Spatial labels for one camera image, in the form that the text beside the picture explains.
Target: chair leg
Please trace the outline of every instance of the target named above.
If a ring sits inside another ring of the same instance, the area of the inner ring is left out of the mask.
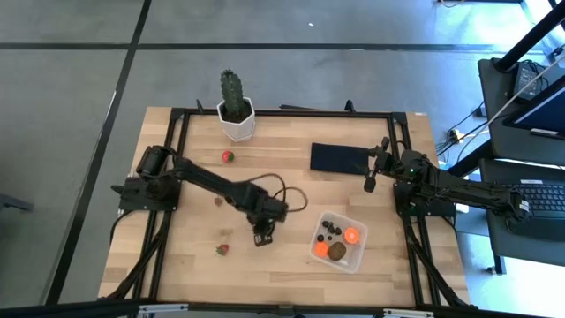
[[[34,209],[34,205],[29,202],[25,202],[9,195],[0,194],[0,208],[18,208],[24,211],[31,211]]]

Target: white pot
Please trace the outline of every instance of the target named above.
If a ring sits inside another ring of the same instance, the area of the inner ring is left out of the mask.
[[[251,106],[251,115],[239,124],[223,120],[222,111],[220,109],[223,105],[223,101],[216,106],[223,132],[234,141],[249,140],[251,136],[253,136],[253,130],[255,129],[255,110],[253,109],[253,104],[250,98],[244,97],[244,99],[249,102],[249,106]]]

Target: wooden tabletop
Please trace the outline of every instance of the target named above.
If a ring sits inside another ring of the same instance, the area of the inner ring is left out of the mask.
[[[141,127],[132,172],[146,146],[162,145],[170,108],[150,107]],[[412,147],[437,163],[426,114],[408,113]],[[400,127],[396,128],[400,140]],[[173,140],[176,145],[178,132]],[[179,207],[172,217],[158,299],[243,304],[339,306],[414,306],[406,243],[393,199],[393,180],[377,177],[374,193],[363,190],[365,179],[310,170],[312,142],[371,148],[388,136],[387,122],[372,118],[256,117],[253,137],[232,142],[216,116],[191,116],[184,156],[230,180],[274,172],[287,186],[305,191],[306,210],[288,214],[278,223],[271,245],[256,247],[245,214],[216,195],[183,183]],[[222,162],[222,152],[235,154]],[[274,178],[257,181],[270,193],[280,189]],[[289,192],[292,208],[302,205]],[[361,267],[346,274],[314,260],[310,240],[320,214],[332,211],[367,225],[369,235]],[[439,217],[427,217],[433,260],[460,298],[469,301],[463,266],[453,229]],[[117,226],[100,296],[113,292],[139,258],[147,212],[134,212]],[[230,245],[226,256],[220,244]],[[147,295],[152,263],[144,291]],[[420,264],[426,301],[430,301],[426,271]]]

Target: brown ball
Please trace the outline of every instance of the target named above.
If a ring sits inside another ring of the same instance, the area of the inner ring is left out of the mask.
[[[335,242],[328,250],[328,257],[332,261],[339,261],[345,256],[347,247],[342,242]]]

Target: gray floor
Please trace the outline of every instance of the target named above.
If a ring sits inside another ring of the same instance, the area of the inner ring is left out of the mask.
[[[141,5],[141,0],[3,1],[0,42],[129,42]],[[429,1],[163,0],[153,2],[141,41],[506,45],[529,27],[518,4],[465,3],[448,10]],[[5,209],[0,215],[0,307],[41,302],[124,56],[122,50],[0,50],[0,193],[36,205],[32,214]],[[109,186],[123,182],[129,170],[147,106],[194,107],[199,98],[211,108],[220,100],[221,70],[232,68],[258,108],[287,103],[338,110],[352,99],[358,110],[429,113],[433,135],[441,140],[446,129],[482,101],[477,61],[492,56],[432,51],[138,51],[62,301],[97,295],[117,210]],[[469,131],[478,122],[471,119],[461,130]],[[512,260],[508,276],[493,277],[481,271],[492,265],[488,239],[460,235],[459,240],[474,304],[562,314],[552,305],[559,303],[557,296],[543,289],[565,274],[562,268]]]
[[[35,204],[0,214],[2,306],[41,300],[123,62],[119,51],[0,51],[0,193]]]

